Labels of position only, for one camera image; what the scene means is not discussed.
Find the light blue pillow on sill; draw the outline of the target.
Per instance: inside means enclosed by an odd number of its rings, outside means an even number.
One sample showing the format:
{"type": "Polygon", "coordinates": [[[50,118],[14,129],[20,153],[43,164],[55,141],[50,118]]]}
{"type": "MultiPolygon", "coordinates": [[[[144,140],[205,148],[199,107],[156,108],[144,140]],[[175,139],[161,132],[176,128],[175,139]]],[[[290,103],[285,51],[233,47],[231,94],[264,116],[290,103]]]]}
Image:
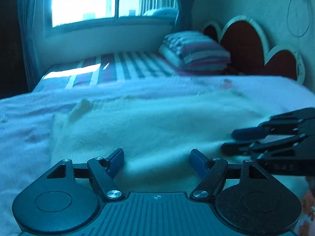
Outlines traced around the light blue pillow on sill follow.
{"type": "Polygon", "coordinates": [[[178,10],[173,7],[162,7],[158,9],[150,9],[146,11],[143,16],[146,17],[160,17],[160,18],[176,18],[178,10]]]}

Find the striped bed sheet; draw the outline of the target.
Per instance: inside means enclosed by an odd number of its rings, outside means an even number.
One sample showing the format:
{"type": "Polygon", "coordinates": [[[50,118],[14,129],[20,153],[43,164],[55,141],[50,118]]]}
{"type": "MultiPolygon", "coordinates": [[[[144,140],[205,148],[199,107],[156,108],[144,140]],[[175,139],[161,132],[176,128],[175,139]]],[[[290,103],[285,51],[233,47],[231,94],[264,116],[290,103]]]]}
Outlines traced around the striped bed sheet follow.
{"type": "Polygon", "coordinates": [[[90,87],[129,80],[182,75],[160,53],[110,53],[71,63],[53,65],[34,92],[90,87]]]}

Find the red heart-shaped headboard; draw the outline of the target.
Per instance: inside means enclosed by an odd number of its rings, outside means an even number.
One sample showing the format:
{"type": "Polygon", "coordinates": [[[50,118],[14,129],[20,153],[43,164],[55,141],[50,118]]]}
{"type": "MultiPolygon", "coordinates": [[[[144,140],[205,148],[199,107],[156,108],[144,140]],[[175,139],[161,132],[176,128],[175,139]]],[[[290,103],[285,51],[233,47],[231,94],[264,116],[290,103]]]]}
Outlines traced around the red heart-shaped headboard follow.
{"type": "Polygon", "coordinates": [[[281,76],[304,84],[306,69],[297,48],[284,43],[270,48],[262,27],[247,16],[232,18],[223,28],[215,21],[203,33],[231,54],[225,75],[281,76]]]}

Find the white floral bedspread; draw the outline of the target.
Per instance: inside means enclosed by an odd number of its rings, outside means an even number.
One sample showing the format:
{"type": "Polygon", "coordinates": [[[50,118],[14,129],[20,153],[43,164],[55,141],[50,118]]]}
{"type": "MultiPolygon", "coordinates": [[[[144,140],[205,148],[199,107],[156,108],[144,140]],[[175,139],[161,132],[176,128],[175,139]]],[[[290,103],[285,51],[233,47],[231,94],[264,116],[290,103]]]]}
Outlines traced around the white floral bedspread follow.
{"type": "Polygon", "coordinates": [[[158,99],[236,91],[272,115],[314,106],[314,93],[283,77],[169,77],[115,82],[94,87],[33,92],[1,100],[1,235],[18,235],[12,214],[15,197],[51,164],[53,116],[82,100],[158,99]]]}

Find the cream knitted sweater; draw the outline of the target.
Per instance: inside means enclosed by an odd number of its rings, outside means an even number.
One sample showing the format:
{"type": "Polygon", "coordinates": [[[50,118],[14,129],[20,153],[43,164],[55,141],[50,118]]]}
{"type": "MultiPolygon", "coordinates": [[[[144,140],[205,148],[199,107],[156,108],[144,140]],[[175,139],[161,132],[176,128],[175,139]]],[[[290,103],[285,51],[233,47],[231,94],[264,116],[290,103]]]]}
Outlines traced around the cream knitted sweater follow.
{"type": "Polygon", "coordinates": [[[124,192],[191,192],[199,177],[189,155],[198,149],[220,157],[220,146],[238,128],[268,120],[271,111],[236,91],[171,98],[82,100],[53,116],[51,164],[84,163],[121,148],[116,176],[124,192]]]}

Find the folded striped quilt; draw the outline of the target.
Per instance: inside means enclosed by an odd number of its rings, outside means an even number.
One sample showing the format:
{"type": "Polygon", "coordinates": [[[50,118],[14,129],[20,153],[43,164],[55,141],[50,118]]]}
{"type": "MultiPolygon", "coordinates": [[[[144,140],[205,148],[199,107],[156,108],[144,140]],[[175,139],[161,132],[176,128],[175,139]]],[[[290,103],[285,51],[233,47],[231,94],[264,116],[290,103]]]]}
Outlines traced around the folded striped quilt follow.
{"type": "Polygon", "coordinates": [[[231,62],[229,51],[199,31],[169,34],[158,51],[182,71],[222,71],[231,62]]]}

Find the blue left curtain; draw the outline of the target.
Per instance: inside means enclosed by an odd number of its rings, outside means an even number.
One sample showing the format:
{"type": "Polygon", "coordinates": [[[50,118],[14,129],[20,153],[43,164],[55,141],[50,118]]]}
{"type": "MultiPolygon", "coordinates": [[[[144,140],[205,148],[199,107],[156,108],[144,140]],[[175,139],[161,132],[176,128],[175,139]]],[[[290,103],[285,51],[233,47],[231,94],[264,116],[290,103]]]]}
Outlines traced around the blue left curtain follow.
{"type": "Polygon", "coordinates": [[[27,86],[32,91],[51,65],[47,38],[52,29],[52,0],[18,0],[18,20],[27,86]]]}

